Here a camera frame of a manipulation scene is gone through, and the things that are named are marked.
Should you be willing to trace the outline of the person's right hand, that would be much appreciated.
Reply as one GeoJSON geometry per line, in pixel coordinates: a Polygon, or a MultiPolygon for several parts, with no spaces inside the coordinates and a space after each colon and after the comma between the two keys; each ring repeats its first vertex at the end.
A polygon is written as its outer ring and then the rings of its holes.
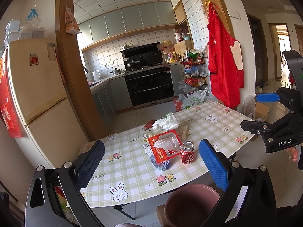
{"type": "Polygon", "coordinates": [[[295,147],[286,149],[290,163],[295,163],[298,159],[298,150],[295,147]]]}

